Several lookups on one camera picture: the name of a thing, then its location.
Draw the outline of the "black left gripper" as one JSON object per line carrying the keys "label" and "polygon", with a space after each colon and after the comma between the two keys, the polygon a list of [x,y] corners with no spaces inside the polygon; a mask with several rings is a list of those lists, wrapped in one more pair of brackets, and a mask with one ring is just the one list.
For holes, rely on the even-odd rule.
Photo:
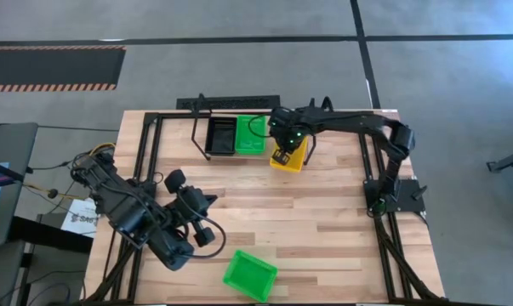
{"label": "black left gripper", "polygon": [[185,175],[180,169],[173,170],[164,179],[168,193],[176,195],[166,208],[172,213],[171,224],[175,228],[192,224],[196,231],[194,238],[197,245],[204,247],[214,241],[215,235],[209,227],[203,228],[201,222],[208,216],[208,209],[218,196],[204,194],[201,189],[186,185],[185,181]]}

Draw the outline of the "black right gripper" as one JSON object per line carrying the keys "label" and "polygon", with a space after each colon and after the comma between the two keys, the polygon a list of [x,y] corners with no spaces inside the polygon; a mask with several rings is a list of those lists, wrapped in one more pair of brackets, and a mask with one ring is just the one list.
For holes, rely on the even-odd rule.
{"label": "black right gripper", "polygon": [[306,136],[314,137],[315,132],[308,124],[300,121],[301,114],[291,109],[277,107],[271,111],[268,121],[269,135],[276,141],[279,149],[274,150],[272,159],[287,165],[290,155],[302,144]]}

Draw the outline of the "yellow plastic basket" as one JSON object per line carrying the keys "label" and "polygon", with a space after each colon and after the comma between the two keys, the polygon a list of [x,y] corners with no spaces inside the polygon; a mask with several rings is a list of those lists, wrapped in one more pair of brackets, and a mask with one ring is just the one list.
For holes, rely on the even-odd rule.
{"label": "yellow plastic basket", "polygon": [[281,165],[271,157],[270,166],[286,172],[299,173],[304,165],[307,143],[308,138],[305,137],[301,146],[293,154],[289,155],[290,159],[286,165]]}

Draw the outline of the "green plastic basket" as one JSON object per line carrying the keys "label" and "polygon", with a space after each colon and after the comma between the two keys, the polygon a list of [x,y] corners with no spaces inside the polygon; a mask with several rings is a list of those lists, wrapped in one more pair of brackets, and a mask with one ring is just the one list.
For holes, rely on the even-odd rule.
{"label": "green plastic basket", "polygon": [[265,151],[265,116],[241,115],[237,117],[236,153],[261,155]]}
{"label": "green plastic basket", "polygon": [[236,250],[224,274],[223,283],[245,296],[265,303],[277,275],[277,267],[247,252]]}

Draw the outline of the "black plastic basket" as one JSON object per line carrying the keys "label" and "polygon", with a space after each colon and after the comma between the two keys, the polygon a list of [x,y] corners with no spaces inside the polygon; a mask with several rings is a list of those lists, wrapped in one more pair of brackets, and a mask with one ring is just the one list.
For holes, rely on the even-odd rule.
{"label": "black plastic basket", "polygon": [[235,153],[237,119],[210,117],[204,151],[211,156],[232,156]]}

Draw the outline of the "black perforated floor strip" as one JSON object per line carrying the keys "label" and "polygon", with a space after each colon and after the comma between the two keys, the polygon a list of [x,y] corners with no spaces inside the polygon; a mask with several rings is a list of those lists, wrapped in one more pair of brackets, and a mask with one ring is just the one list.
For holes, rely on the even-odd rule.
{"label": "black perforated floor strip", "polygon": [[272,109],[281,105],[279,95],[178,98],[177,110]]}

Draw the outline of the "white printed paper sheet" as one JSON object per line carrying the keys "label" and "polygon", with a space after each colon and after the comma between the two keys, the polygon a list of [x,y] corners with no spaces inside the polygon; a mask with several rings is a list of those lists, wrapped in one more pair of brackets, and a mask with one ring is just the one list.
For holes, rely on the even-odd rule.
{"label": "white printed paper sheet", "polygon": [[74,200],[71,203],[69,211],[61,225],[61,229],[94,238],[97,232],[97,224],[100,215],[95,211],[94,201],[87,198],[85,200]]}

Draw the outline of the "black hazard-striped floor mat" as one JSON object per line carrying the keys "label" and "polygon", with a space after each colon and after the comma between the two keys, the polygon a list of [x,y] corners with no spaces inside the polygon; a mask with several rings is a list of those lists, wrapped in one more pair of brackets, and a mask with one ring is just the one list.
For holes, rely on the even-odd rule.
{"label": "black hazard-striped floor mat", "polygon": [[124,46],[0,47],[1,92],[111,91]]}

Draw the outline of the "black metal rack frame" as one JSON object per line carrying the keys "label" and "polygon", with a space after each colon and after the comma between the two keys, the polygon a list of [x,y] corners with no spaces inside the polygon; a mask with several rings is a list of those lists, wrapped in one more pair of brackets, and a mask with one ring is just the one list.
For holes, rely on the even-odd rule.
{"label": "black metal rack frame", "polygon": [[[205,97],[203,96],[202,93],[200,93],[198,98],[203,99]],[[223,159],[234,159],[234,160],[263,161],[263,160],[268,160],[272,156],[272,153],[274,151],[273,139],[271,136],[269,136],[267,134],[268,126],[266,126],[266,133],[265,133],[265,151],[261,155],[240,155],[240,154],[236,153],[236,150],[235,150],[235,153],[232,156],[211,156],[204,151],[205,144],[204,144],[204,146],[201,146],[196,140],[196,131],[197,131],[198,120],[200,118],[203,118],[205,115],[209,115],[210,117],[214,117],[214,116],[235,117],[236,119],[238,116],[241,116],[241,115],[265,116],[266,123],[267,123],[268,116],[270,115],[269,111],[267,111],[267,112],[260,111],[260,112],[250,113],[247,109],[245,109],[244,111],[242,110],[240,113],[219,113],[218,110],[212,110],[212,109],[198,110],[197,108],[194,108],[193,110],[191,110],[191,114],[194,117],[194,123],[193,123],[192,132],[191,132],[191,142],[197,147],[197,149],[200,151],[200,153],[203,155],[203,157],[207,161],[210,161],[213,157],[223,158]]]}

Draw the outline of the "black aluminium table frame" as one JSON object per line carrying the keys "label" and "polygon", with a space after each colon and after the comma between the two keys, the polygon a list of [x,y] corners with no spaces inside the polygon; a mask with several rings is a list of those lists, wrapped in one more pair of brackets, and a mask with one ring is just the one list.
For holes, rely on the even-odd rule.
{"label": "black aluminium table frame", "polygon": [[402,273],[380,245],[365,213],[363,183],[381,157],[368,137],[326,132],[299,173],[263,161],[213,157],[191,142],[187,110],[128,110],[123,115],[115,163],[123,177],[163,176],[174,169],[190,184],[218,196],[210,217],[219,224],[213,258],[193,259],[171,271],[149,250],[135,253],[120,278],[120,297],[92,302],[103,271],[120,252],[110,225],[100,222],[90,253],[82,306],[247,303],[222,281],[236,250],[277,266],[270,303],[392,303],[425,306],[403,292]]}

